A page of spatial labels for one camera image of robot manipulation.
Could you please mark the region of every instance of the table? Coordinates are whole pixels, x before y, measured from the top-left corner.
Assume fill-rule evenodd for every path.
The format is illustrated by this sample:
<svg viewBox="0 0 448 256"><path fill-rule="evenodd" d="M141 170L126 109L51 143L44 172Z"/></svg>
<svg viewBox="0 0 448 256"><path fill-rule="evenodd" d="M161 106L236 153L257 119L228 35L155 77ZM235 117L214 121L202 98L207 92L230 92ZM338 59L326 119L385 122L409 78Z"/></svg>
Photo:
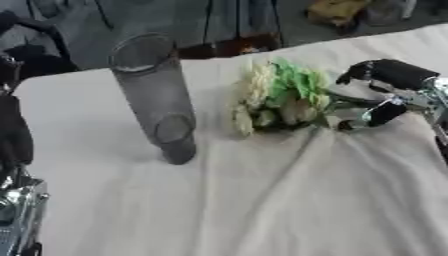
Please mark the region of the table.
<svg viewBox="0 0 448 256"><path fill-rule="evenodd" d="M421 117L355 134L309 127L238 140L226 111L251 59L285 57L334 76L389 57L448 74L445 35L441 25L184 61L199 154L182 167L147 143L109 70L25 81L29 169L52 194L45 255L446 255L447 169Z"/></svg>

